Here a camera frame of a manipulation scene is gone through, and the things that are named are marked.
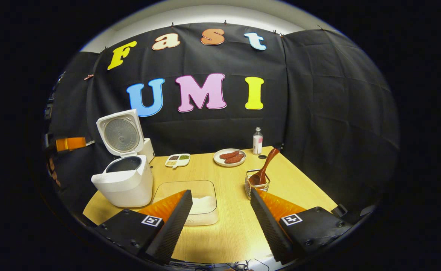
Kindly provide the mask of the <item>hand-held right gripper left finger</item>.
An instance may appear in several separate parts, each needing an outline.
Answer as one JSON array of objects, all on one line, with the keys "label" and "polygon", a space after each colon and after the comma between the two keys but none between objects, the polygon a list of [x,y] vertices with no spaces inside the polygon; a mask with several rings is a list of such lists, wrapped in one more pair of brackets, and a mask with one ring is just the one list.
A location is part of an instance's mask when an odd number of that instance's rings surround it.
[{"label": "hand-held right gripper left finger", "polygon": [[94,228],[133,257],[169,263],[193,204],[189,189],[139,211],[124,209]]}]

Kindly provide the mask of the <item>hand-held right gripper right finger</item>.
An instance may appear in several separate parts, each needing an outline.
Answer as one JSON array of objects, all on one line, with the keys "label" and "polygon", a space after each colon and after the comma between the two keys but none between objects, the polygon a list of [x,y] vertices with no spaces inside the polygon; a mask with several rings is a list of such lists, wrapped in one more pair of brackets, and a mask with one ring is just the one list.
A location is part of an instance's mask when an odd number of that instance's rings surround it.
[{"label": "hand-held right gripper right finger", "polygon": [[250,205],[282,264],[326,248],[353,226],[322,207],[305,209],[260,189],[252,190]]}]

